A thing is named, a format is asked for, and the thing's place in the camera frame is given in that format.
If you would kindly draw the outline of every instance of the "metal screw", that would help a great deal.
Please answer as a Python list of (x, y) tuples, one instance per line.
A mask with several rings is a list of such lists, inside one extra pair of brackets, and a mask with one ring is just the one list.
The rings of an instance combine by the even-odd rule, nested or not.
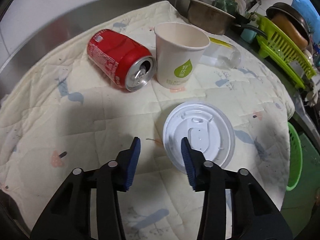
[(108, 162), (108, 166), (109, 167), (116, 167), (118, 165), (118, 163), (116, 161), (110, 161)]
[(204, 165), (205, 167), (210, 168), (210, 167), (213, 166), (213, 162), (212, 162), (212, 161), (205, 161), (205, 162), (203, 163), (203, 165)]
[(79, 175), (81, 172), (82, 172), (82, 170), (81, 170), (80, 168), (75, 168), (75, 169), (72, 171), (72, 173), (73, 173), (74, 175)]
[(247, 176), (249, 174), (249, 171), (247, 169), (241, 169), (240, 171), (241, 175)]

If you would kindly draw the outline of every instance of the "paper cup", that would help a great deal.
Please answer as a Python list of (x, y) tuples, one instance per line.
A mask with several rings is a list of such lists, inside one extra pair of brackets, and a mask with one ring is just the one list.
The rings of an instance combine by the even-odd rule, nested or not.
[(204, 50), (208, 36), (185, 23), (166, 22), (155, 26), (157, 79), (169, 89), (180, 89), (190, 78)]

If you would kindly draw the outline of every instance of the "green dish rack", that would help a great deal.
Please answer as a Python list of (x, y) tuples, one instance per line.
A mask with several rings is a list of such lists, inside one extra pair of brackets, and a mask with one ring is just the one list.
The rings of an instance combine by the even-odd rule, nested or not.
[(302, 172), (302, 147), (299, 135), (293, 125), (288, 122), (288, 127), (290, 135), (290, 172), (287, 191), (291, 191), (300, 180)]
[(267, 17), (257, 14), (259, 19), (259, 29), (264, 31), (268, 39), (257, 35), (260, 45), (259, 55), (263, 58), (270, 56), (295, 82), (296, 88), (305, 89), (305, 84), (300, 76), (291, 68), (289, 63), (298, 61), (306, 77), (311, 79), (316, 75), (315, 70), (305, 58), (298, 46), (272, 21)]

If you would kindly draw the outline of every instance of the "white plastic lid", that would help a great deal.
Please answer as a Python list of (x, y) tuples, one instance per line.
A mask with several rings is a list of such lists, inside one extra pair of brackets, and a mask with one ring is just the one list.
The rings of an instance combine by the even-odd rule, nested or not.
[(192, 149), (225, 168), (235, 149), (235, 133), (229, 119), (218, 108), (201, 102), (186, 102), (168, 116), (163, 128), (163, 144), (172, 163), (186, 173), (181, 140), (187, 137)]

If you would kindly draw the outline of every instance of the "crushed can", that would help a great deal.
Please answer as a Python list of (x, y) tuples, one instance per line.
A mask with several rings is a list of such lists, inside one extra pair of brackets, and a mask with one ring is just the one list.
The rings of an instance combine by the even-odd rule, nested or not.
[(145, 46), (113, 30), (96, 33), (87, 53), (118, 87), (129, 91), (145, 86), (156, 72), (156, 60)]

